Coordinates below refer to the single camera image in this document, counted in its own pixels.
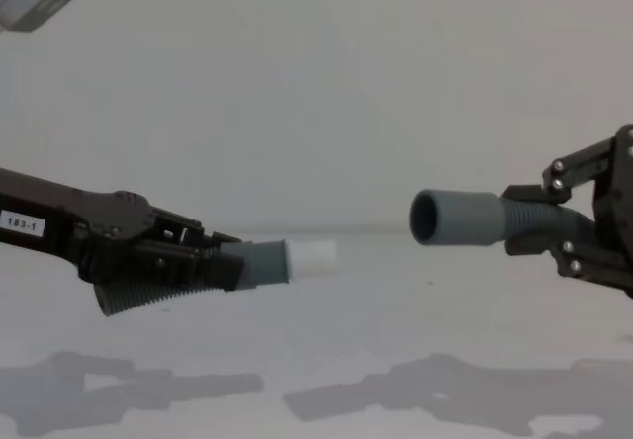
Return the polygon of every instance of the white wall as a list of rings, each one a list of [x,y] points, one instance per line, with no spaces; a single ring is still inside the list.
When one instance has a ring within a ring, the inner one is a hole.
[[[633,120],[633,0],[76,0],[0,36],[0,166],[238,231],[406,228]]]

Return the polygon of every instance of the label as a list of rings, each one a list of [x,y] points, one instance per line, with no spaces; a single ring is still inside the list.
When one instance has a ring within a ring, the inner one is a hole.
[[[0,213],[0,228],[10,229],[21,234],[29,234],[42,238],[44,236],[44,228],[46,226],[45,219],[37,219],[28,215],[16,214],[3,210]]]

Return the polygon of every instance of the white table surface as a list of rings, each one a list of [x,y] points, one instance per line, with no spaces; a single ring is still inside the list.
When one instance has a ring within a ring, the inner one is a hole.
[[[3,246],[0,437],[630,436],[623,294],[500,246],[338,239],[336,277],[111,318],[72,267]]]

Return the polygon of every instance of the white cylinder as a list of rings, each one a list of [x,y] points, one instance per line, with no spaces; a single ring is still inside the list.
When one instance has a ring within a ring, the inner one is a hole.
[[[289,281],[303,278],[324,277],[336,272],[336,241],[286,240]]]

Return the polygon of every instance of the gray rubber hose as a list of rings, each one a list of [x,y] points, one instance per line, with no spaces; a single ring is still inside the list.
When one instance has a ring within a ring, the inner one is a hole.
[[[573,210],[516,202],[491,193],[425,190],[410,210],[410,229],[423,245],[489,246],[522,233],[554,231],[594,243],[595,225]]]
[[[238,290],[290,281],[285,241],[227,243],[222,245],[221,252],[237,256],[244,261]],[[95,286],[95,294],[101,312],[105,316],[110,316],[132,308],[212,289],[214,288],[201,279],[194,281],[187,290],[151,284],[122,283],[106,287]]]

